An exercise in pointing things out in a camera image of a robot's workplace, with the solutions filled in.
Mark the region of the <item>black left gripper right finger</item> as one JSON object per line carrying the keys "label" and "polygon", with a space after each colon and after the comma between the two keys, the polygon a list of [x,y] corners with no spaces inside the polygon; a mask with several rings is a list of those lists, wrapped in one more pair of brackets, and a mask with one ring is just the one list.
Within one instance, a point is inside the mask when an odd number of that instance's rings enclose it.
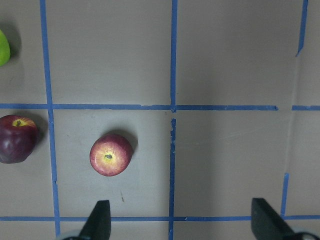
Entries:
{"label": "black left gripper right finger", "polygon": [[251,200],[251,231],[256,240],[297,240],[295,232],[264,198]]}

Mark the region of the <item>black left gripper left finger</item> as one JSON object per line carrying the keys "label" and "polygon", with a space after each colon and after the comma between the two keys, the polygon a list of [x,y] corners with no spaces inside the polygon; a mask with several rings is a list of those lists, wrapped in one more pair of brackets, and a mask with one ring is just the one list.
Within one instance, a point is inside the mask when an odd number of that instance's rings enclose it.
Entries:
{"label": "black left gripper left finger", "polygon": [[81,240],[108,240],[110,236],[110,201],[99,200],[89,215],[78,237]]}

